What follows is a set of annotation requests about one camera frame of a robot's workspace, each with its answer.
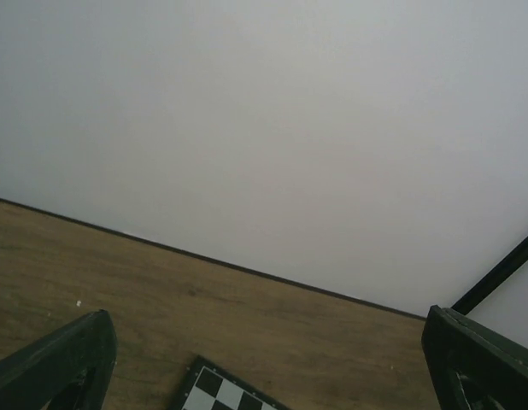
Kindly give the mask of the black and white chessboard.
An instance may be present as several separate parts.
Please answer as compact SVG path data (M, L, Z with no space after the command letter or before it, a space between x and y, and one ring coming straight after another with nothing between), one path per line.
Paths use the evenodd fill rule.
M173 395L171 410L289 410L230 372L198 355Z

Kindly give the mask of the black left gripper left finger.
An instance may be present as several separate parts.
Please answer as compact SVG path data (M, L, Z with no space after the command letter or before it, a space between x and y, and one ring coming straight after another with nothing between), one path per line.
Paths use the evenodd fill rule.
M0 360L0 409L101 409L116 356L109 312L84 314Z

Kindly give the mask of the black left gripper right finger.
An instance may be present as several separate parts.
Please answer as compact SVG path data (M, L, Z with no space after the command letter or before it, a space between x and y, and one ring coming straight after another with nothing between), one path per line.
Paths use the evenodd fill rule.
M421 338L442 409L528 409L528 349L451 308L430 308Z

